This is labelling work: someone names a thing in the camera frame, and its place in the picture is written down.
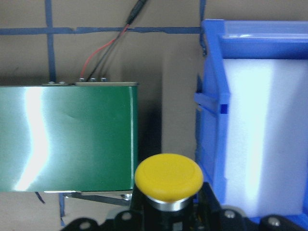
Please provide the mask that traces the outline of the yellow mushroom push button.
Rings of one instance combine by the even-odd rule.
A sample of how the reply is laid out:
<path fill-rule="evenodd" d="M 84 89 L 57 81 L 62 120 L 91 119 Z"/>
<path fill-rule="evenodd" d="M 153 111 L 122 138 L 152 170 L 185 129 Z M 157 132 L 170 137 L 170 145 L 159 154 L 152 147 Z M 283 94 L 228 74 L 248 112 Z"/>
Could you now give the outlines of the yellow mushroom push button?
<path fill-rule="evenodd" d="M 146 231 L 193 229 L 193 197 L 200 191 L 204 177 L 192 159 L 180 154 L 156 154 L 138 165 L 134 178 L 144 195 Z"/>

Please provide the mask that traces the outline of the green conveyor belt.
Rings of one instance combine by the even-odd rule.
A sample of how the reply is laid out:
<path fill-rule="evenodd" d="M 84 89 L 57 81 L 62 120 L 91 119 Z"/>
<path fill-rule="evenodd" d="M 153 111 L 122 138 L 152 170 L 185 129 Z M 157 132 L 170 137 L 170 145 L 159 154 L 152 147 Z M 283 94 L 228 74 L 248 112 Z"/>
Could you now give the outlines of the green conveyor belt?
<path fill-rule="evenodd" d="M 0 89 L 2 192 L 127 194 L 138 161 L 138 84 Z"/>

